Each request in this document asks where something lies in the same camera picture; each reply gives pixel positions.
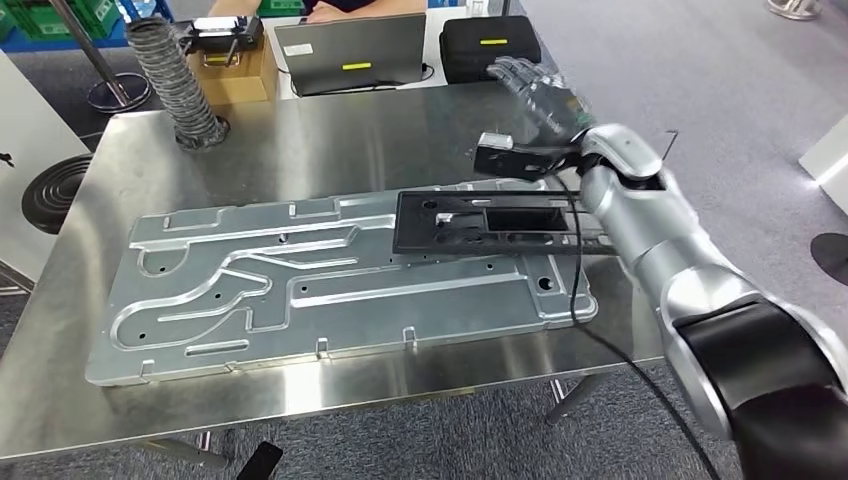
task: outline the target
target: gray floor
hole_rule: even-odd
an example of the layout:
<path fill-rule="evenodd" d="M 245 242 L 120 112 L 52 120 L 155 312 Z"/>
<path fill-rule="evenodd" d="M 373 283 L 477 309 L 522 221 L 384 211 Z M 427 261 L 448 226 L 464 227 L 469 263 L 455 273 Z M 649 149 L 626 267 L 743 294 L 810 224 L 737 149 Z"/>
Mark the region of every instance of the gray floor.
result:
<path fill-rule="evenodd" d="M 681 131 L 670 162 L 716 243 L 766 287 L 814 309 L 848 338 L 848 296 L 807 249 L 848 218 L 797 158 L 848 113 L 848 17 L 793 23 L 760 0 L 522 0 L 553 61 L 604 121 L 626 123 L 658 149 Z M 178 16 L 204 2 L 174 2 Z M 109 52 L 119 70 L 137 65 Z M 104 117 L 82 103 L 96 77 L 79 53 L 13 58 L 79 133 Z M 22 302 L 0 302 L 0 350 Z M 680 398 L 664 367 L 652 370 Z M 278 478 L 704 478 L 656 401 L 615 375 L 555 428 L 545 384 L 216 433 L 242 465 L 262 440 L 284 450 Z M 739 478 L 731 445 L 704 437 L 723 478 Z M 232 478 L 236 467 L 221 478 Z M 0 467 L 0 478 L 203 478 L 207 472 L 133 447 Z"/>

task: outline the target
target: robotic arm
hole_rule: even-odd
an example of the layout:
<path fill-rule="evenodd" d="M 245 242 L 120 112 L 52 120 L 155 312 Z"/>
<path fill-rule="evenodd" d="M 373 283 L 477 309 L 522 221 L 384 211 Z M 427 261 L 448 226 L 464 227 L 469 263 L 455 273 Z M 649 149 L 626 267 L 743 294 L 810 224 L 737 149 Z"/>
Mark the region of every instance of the robotic arm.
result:
<path fill-rule="evenodd" d="M 536 155 L 574 167 L 581 202 L 648 299 L 700 424 L 737 446 L 747 478 L 848 478 L 848 351 L 812 313 L 757 287 L 710 241 L 659 155 L 623 125 L 594 126 L 564 79 L 514 59 L 490 67 L 541 134 L 484 134 L 476 160 Z"/>

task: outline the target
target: stainless steel table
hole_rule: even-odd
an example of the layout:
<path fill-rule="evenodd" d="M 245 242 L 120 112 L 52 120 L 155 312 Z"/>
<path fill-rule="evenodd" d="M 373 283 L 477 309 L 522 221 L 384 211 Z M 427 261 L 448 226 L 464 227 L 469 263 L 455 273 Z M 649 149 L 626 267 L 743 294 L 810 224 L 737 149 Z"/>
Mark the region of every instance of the stainless steel table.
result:
<path fill-rule="evenodd" d="M 218 205 L 321 197 L 474 179 L 483 130 L 532 133 L 494 84 L 245 104 L 219 113 L 232 132 L 188 154 L 162 112 L 109 123 L 41 280 L 0 361 L 0 459 L 161 438 L 260 419 L 520 380 L 620 368 L 577 330 L 455 344 L 133 387 L 83 378 L 133 221 Z M 660 358 L 647 315 L 615 258 L 590 259 L 592 328 L 637 360 Z"/>

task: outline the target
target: green crate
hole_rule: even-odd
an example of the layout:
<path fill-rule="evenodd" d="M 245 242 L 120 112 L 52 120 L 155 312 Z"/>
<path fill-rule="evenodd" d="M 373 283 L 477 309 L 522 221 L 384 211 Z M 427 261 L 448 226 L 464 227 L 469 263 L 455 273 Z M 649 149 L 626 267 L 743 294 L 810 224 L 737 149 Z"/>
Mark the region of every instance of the green crate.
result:
<path fill-rule="evenodd" d="M 5 2 L 7 10 L 30 40 L 70 40 L 73 38 L 49 2 L 38 0 L 0 1 Z M 115 23 L 121 18 L 121 13 L 113 0 L 70 0 L 68 5 L 91 38 L 108 37 Z"/>
<path fill-rule="evenodd" d="M 303 0 L 262 0 L 257 13 L 260 17 L 299 17 L 306 6 Z"/>
<path fill-rule="evenodd" d="M 0 8 L 0 42 L 6 40 L 13 28 L 15 28 L 15 20 Z"/>

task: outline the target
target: laptop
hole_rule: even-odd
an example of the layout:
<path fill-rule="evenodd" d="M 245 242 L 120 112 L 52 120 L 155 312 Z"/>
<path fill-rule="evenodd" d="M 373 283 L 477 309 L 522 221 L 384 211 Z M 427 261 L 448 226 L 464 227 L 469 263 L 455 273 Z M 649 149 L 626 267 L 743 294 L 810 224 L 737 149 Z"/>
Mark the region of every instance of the laptop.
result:
<path fill-rule="evenodd" d="M 421 81 L 426 15 L 274 29 L 300 96 Z"/>

